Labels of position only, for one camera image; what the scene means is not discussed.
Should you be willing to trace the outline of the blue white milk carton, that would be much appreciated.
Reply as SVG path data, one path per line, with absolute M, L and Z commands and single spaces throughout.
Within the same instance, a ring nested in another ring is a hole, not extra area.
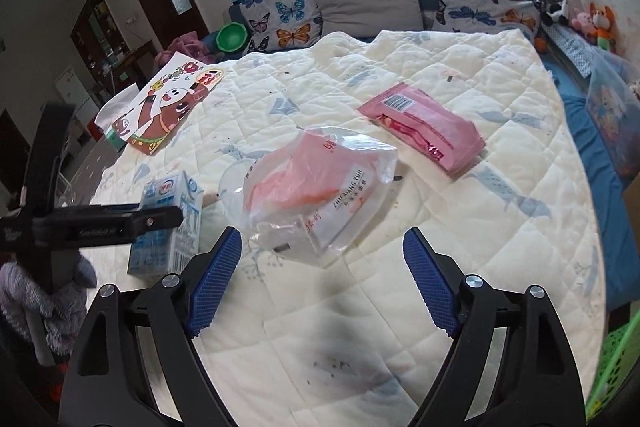
M 177 171 L 145 184 L 140 208 L 176 206 L 182 212 L 178 227 L 155 230 L 131 245 L 127 273 L 139 279 L 155 279 L 180 273 L 198 254 L 203 189 L 184 171 Z

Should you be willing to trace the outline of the orange fox plush toy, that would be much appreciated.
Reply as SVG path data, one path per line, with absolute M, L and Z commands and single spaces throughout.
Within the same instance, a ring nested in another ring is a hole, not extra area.
M 616 41 L 613 35 L 615 25 L 615 14 L 608 6 L 597 7 L 593 2 L 589 5 L 594 31 L 592 32 L 594 44 L 605 51 L 615 54 Z

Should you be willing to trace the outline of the small clear plastic lid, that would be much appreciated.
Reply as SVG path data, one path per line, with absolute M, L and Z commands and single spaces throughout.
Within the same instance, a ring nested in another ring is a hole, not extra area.
M 258 159 L 246 158 L 235 161 L 222 174 L 218 185 L 218 198 L 224 206 L 224 212 L 232 223 L 246 225 L 247 214 L 244 209 L 244 182 L 250 175 Z

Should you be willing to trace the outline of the pink snack wrapper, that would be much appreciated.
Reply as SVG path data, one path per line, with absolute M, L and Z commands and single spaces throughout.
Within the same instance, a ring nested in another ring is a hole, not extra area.
M 472 164 L 486 143 L 472 121 L 403 82 L 375 95 L 358 112 L 433 161 L 447 174 Z

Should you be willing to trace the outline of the tissue pack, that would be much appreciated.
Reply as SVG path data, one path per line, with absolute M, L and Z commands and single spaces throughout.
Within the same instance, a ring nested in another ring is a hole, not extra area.
M 94 118 L 94 122 L 103 132 L 105 140 L 110 143 L 117 152 L 120 152 L 126 146 L 126 142 L 115 131 L 115 121 L 125 114 L 125 109 L 134 101 L 138 93 L 138 86 L 135 83 L 130 84 L 126 89 L 114 95 L 113 98 L 110 98 L 96 114 L 96 118 Z

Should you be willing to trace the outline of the green trash basket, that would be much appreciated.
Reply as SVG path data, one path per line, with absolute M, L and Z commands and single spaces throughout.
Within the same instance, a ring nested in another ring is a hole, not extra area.
M 639 313 L 604 337 L 596 378 L 586 404 L 591 423 L 613 402 L 639 360 Z

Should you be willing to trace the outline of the pink plush toy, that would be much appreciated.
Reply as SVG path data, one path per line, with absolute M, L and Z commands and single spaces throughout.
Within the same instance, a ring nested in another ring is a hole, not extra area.
M 592 16 L 588 12 L 577 13 L 570 21 L 570 26 L 588 41 L 596 38 L 596 26 L 593 25 Z

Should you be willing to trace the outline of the butterfly pillow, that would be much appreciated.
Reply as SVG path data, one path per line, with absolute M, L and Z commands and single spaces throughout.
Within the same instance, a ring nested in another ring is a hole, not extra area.
M 491 35 L 518 29 L 534 42 L 541 23 L 541 9 L 539 0 L 438 0 L 432 28 Z
M 308 48 L 321 38 L 316 0 L 243 0 L 240 12 L 250 33 L 245 54 Z

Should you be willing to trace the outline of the left butterfly pillow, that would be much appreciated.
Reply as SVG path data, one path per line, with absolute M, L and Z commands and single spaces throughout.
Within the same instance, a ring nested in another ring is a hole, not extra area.
M 316 0 L 243 0 L 240 12 L 250 33 L 245 54 L 308 48 L 321 38 Z

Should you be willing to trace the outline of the blue plastic storage box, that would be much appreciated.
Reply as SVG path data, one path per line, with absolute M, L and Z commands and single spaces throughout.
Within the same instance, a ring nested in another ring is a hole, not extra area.
M 616 173 L 631 182 L 639 173 L 639 69 L 620 56 L 595 49 L 586 109 Z

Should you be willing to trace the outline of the cartoon cow picture book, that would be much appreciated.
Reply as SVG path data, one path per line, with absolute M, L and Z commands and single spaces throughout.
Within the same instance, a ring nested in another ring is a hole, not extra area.
M 154 155 L 222 78 L 221 68 L 175 53 L 115 121 L 115 131 L 139 152 Z

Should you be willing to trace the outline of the green plastic bowl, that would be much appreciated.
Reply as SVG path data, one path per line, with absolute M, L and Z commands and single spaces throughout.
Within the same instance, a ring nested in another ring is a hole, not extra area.
M 248 31 L 244 24 L 230 22 L 222 26 L 216 35 L 215 41 L 219 51 L 232 54 L 242 51 L 248 39 Z

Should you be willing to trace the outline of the white quilted table cover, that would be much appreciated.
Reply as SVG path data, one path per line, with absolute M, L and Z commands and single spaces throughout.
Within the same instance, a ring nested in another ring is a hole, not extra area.
M 402 255 L 414 227 L 491 286 L 546 288 L 582 387 L 592 385 L 605 323 L 596 212 L 559 92 L 517 30 L 385 31 L 370 43 L 334 32 L 308 49 L 224 62 L 215 90 L 163 147 L 126 148 L 93 198 L 137 202 L 145 184 L 175 171 L 213 193 L 237 161 L 309 127 L 390 142 L 359 109 L 397 83 L 475 124 L 485 150 L 450 178 L 399 144 L 380 213 L 326 268 L 244 244 L 213 325 L 194 341 L 241 426 L 408 424 L 450 346 Z

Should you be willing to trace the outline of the right butterfly pillow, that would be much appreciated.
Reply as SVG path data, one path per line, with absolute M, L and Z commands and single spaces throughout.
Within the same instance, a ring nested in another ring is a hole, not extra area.
M 491 35 L 518 29 L 534 42 L 541 23 L 541 9 L 539 0 L 438 0 L 432 28 Z

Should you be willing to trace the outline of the clear pink plastic bag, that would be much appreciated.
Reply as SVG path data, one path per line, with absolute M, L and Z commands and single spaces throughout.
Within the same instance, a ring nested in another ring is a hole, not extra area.
M 343 128 L 307 128 L 248 168 L 244 233 L 260 248 L 325 268 L 347 251 L 387 198 L 398 150 Z

